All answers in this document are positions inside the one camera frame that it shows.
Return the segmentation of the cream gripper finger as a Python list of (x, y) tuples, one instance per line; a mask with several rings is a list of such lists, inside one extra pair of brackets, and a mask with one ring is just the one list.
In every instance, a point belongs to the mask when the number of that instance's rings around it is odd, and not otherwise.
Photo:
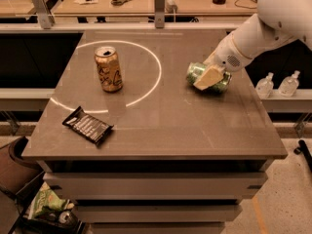
[(214, 64), (205, 69), (203, 74), (195, 81), (194, 87), (203, 91), (223, 79), (224, 68)]
[(203, 61), (203, 64), (205, 66), (212, 66), (212, 65), (215, 65), (216, 64), (216, 60), (215, 60), (215, 54), (214, 53), (211, 53), (209, 55), (208, 58), (206, 58), (204, 61)]

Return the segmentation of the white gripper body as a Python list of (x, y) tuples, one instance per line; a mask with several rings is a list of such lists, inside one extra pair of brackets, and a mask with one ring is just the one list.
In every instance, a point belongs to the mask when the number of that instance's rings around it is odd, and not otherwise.
[(242, 40), (235, 32), (222, 39), (214, 51), (214, 62), (229, 72), (245, 68), (253, 60), (247, 41)]

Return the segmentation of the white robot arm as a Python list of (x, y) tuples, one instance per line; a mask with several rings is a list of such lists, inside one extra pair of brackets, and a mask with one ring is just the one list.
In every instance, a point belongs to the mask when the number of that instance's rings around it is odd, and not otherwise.
[(257, 12), (223, 38), (194, 82), (203, 91), (260, 54), (299, 40), (312, 49), (312, 0), (257, 0)]

